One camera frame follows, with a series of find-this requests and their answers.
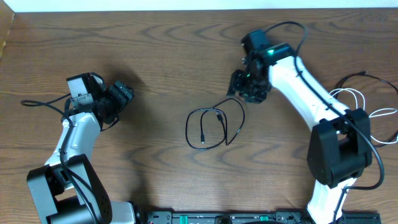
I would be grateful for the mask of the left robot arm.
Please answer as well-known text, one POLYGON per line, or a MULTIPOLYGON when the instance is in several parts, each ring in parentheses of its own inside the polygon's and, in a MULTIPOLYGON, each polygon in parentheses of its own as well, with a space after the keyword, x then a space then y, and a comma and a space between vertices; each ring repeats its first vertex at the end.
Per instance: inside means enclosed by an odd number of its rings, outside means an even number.
POLYGON ((119 121, 134 90, 117 80, 106 85, 94 72, 67 78, 63 131, 27 185, 42 223, 138 223, 131 202, 112 201, 90 159, 98 136, 119 121))

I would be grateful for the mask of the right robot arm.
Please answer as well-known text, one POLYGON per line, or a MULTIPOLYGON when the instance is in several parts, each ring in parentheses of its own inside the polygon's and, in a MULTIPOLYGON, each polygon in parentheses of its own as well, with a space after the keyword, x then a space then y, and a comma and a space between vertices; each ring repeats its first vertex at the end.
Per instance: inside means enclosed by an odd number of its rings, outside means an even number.
POLYGON ((243 48, 246 68, 232 74, 229 95, 261 103, 275 88, 288 99, 311 132, 307 164, 315 186, 307 212, 314 223, 337 221, 346 194, 373 161, 368 115, 331 96, 289 44, 243 48))

